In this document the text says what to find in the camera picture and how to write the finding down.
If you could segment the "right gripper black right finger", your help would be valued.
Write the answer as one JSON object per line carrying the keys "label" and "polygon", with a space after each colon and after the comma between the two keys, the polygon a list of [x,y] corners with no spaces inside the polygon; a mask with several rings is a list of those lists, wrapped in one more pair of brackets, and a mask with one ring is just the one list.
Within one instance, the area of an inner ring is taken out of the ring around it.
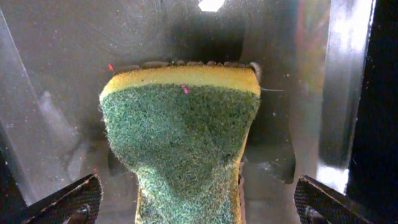
{"label": "right gripper black right finger", "polygon": [[298,178],[294,204],[301,223],[372,223],[369,210],[307,176]]}

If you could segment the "green yellow sponge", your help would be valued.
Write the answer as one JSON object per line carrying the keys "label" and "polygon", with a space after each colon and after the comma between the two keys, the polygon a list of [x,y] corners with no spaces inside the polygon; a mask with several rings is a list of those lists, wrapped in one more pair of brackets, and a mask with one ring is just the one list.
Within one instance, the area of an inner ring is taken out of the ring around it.
{"label": "green yellow sponge", "polygon": [[260,106],[252,65],[117,73],[100,93],[114,155],[139,182],[136,223],[242,223],[239,166]]}

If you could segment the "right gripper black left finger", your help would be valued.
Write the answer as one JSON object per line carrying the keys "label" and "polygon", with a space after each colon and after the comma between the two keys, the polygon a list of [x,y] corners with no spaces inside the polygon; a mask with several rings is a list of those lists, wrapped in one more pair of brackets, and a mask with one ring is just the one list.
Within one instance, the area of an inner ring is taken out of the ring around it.
{"label": "right gripper black left finger", "polygon": [[85,223],[94,224],[103,200],[97,174],[89,174],[23,210],[21,223],[63,223],[83,212]]}

